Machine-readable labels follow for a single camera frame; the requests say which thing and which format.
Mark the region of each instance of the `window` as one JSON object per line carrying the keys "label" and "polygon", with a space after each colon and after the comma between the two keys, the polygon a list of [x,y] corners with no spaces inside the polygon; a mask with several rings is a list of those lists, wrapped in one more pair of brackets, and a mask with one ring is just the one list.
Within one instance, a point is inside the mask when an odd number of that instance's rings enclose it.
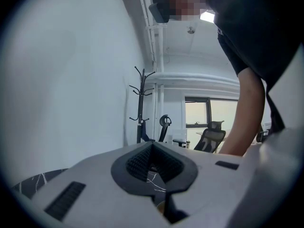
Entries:
{"label": "window", "polygon": [[230,130],[232,128],[234,118],[237,111],[237,101],[231,100],[210,100],[211,118],[213,121],[224,121],[222,130]]}
{"label": "window", "polygon": [[207,127],[209,122],[209,100],[186,97],[186,128]]}
{"label": "window", "polygon": [[190,141],[191,149],[195,148],[211,121],[224,121],[222,130],[226,131],[226,137],[229,135],[236,115],[237,100],[186,97],[185,102],[187,140]]}
{"label": "window", "polygon": [[186,129],[190,149],[194,149],[210,121],[210,104],[207,98],[186,97]]}

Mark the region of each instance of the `ceiling light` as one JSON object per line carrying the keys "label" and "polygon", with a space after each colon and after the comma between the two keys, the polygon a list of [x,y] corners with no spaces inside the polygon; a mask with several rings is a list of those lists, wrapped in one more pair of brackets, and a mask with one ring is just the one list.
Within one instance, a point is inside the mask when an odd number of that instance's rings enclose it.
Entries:
{"label": "ceiling light", "polygon": [[204,20],[204,21],[208,21],[208,22],[214,23],[213,22],[213,20],[214,20],[214,14],[208,13],[208,12],[204,12],[204,13],[202,13],[200,15],[200,19]]}

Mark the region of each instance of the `window frame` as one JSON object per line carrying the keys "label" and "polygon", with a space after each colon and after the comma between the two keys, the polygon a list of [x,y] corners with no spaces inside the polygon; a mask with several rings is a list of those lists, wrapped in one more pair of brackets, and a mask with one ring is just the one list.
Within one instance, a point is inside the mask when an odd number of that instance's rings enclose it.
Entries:
{"label": "window frame", "polygon": [[195,102],[206,103],[206,110],[207,110],[207,123],[205,123],[205,124],[186,124],[186,128],[207,127],[208,123],[212,122],[211,100],[215,100],[215,101],[238,101],[238,100],[234,100],[234,99],[185,96],[185,103],[187,103],[189,101],[194,102],[194,103]]}

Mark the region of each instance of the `person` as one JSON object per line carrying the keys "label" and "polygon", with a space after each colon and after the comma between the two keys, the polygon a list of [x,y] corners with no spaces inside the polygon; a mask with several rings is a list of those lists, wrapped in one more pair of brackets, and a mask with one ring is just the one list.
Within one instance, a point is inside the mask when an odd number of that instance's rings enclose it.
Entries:
{"label": "person", "polygon": [[[235,120],[219,153],[242,156],[251,145],[264,112],[265,89],[261,79],[267,84],[270,133],[284,128],[268,92],[301,43],[303,27],[299,26],[301,18],[295,1],[300,0],[153,0],[149,7],[158,23],[193,19],[207,10],[215,13],[218,41],[240,84]],[[298,22],[299,29],[289,18]]]}

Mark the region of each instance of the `white wall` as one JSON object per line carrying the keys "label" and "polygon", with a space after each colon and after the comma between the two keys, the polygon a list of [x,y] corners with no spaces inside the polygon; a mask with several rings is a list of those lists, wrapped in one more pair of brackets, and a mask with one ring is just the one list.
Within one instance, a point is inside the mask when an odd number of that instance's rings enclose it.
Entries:
{"label": "white wall", "polygon": [[3,170],[14,185],[136,143],[143,56],[122,0],[27,0],[1,55]]}

